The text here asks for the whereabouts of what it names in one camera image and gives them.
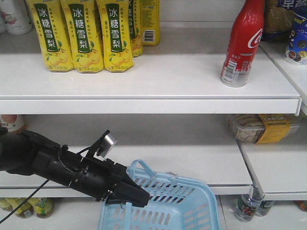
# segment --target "basket handle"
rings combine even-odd
[[[136,169],[137,164],[140,164],[145,169],[145,171],[150,175],[151,179],[156,177],[156,173],[148,166],[148,164],[145,163],[145,161],[135,160],[135,161],[132,162],[132,164],[130,165],[130,169],[129,169],[129,176],[131,178],[135,174],[135,169]]]

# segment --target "barcode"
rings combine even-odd
[[[145,30],[143,42],[154,42],[154,30]]]
[[[228,66],[226,67],[224,71],[224,78],[226,78],[229,81],[233,81],[236,76],[236,66],[237,66],[237,63],[229,61]]]

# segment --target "green label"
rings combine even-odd
[[[136,38],[135,30],[134,30],[134,0],[129,0],[129,32],[130,38]]]
[[[79,53],[90,53],[91,48],[87,39],[86,24],[84,19],[84,6],[82,4],[70,4],[73,25],[75,27],[77,46]]]
[[[107,4],[106,9],[110,26],[111,50],[113,52],[123,52],[120,36],[119,5],[114,3]]]
[[[40,24],[43,29],[46,47],[49,52],[58,52],[57,41],[52,30],[51,20],[46,4],[34,4]]]

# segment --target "blue package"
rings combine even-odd
[[[307,67],[307,6],[295,8],[285,58],[291,64]]]

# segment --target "white bottle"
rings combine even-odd
[[[0,34],[4,33],[6,31],[5,26],[4,26],[4,20],[0,16]]]
[[[12,35],[23,35],[32,29],[24,0],[0,0],[1,16],[5,29]]]

